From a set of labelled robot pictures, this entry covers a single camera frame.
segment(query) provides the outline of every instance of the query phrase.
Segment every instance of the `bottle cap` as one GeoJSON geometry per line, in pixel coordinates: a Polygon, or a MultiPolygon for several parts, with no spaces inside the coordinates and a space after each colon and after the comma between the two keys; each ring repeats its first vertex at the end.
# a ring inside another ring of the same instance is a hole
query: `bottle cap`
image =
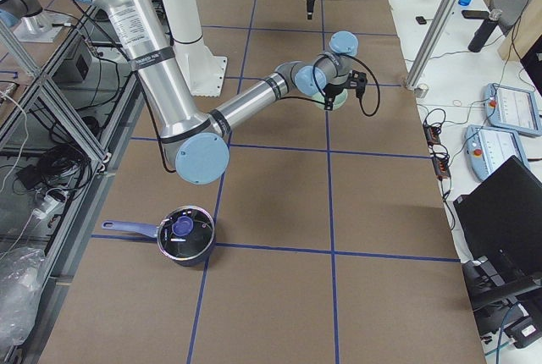
{"type": "Polygon", "coordinates": [[[491,13],[489,13],[489,19],[491,21],[498,21],[501,16],[502,16],[502,10],[499,8],[494,8],[491,10],[491,13]]]}

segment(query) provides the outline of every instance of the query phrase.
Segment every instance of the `pot handle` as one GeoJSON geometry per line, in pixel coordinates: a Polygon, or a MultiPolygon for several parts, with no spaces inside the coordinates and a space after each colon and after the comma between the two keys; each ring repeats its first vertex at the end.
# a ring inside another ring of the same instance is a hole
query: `pot handle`
{"type": "Polygon", "coordinates": [[[131,233],[139,233],[156,239],[158,236],[158,228],[152,224],[121,222],[119,220],[106,220],[102,223],[102,229],[113,231],[130,231],[131,233]]]}

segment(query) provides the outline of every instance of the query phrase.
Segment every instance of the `saucepan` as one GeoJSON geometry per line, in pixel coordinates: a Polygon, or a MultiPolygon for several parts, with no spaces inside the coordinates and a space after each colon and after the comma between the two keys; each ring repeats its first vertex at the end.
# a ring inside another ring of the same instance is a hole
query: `saucepan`
{"type": "Polygon", "coordinates": [[[157,239],[160,251],[184,267],[207,260],[216,242],[213,218],[207,211],[196,206],[173,210],[159,226],[106,220],[102,223],[102,229],[128,231],[157,239]]]}

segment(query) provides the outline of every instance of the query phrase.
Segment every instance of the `computer monitor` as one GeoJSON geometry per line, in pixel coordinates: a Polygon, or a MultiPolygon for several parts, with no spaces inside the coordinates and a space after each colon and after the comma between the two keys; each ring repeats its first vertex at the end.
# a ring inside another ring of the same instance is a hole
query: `computer monitor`
{"type": "MultiPolygon", "coordinates": [[[[505,283],[542,272],[542,183],[516,157],[454,207],[473,257],[488,257],[505,283]]],[[[542,330],[542,290],[517,298],[542,330]]]]}

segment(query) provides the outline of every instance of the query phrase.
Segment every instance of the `black cylinder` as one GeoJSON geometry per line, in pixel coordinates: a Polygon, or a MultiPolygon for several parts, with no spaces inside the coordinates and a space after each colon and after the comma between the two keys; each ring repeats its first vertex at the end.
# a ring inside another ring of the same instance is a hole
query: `black cylinder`
{"type": "Polygon", "coordinates": [[[485,43],[488,41],[489,36],[499,24],[499,18],[501,17],[502,11],[495,9],[489,13],[489,18],[485,19],[481,24],[480,28],[474,33],[474,37],[471,42],[468,44],[468,50],[471,52],[480,52],[484,47],[485,43]]]}

